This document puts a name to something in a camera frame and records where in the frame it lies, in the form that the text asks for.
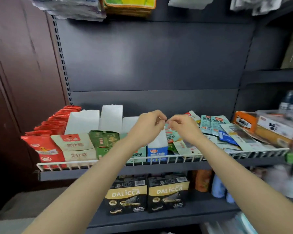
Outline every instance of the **teal snack package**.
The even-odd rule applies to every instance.
[[[207,115],[201,116],[200,129],[205,134],[211,134],[211,116],[207,116]]]
[[[220,124],[229,124],[230,121],[225,116],[211,116],[211,133],[219,136],[219,131],[223,131]]]

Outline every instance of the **person's right hand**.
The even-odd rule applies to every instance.
[[[193,120],[188,115],[174,115],[167,123],[169,128],[176,130],[182,139],[195,145],[198,139],[203,138],[204,135]]]

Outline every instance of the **blue snack package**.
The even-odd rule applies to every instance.
[[[234,139],[230,137],[230,135],[228,135],[226,132],[224,132],[222,130],[219,131],[219,139],[222,140],[222,141],[226,141],[228,143],[231,143],[231,144],[239,146],[237,144],[237,142],[235,142]]]

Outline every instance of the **white wire rack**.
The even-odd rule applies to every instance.
[[[269,149],[253,152],[237,151],[234,153],[229,153],[234,159],[239,158],[261,158],[261,157],[283,157],[289,151],[289,148],[280,149]],[[168,164],[168,163],[183,163],[183,162],[201,162],[206,161],[202,154],[199,155],[166,155],[166,156],[156,156],[156,157],[145,157],[139,158],[140,162],[126,164],[125,166],[144,166],[153,164]],[[53,162],[53,163],[38,163],[37,167],[41,172],[46,171],[62,171],[62,170],[72,170],[72,169],[86,169],[93,166],[98,160],[88,160],[88,161],[71,161],[71,162]]]

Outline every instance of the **barcode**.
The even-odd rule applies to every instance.
[[[144,186],[145,184],[145,181],[135,181],[135,186]]]
[[[188,181],[186,177],[177,177],[176,178],[178,182],[186,182]]]

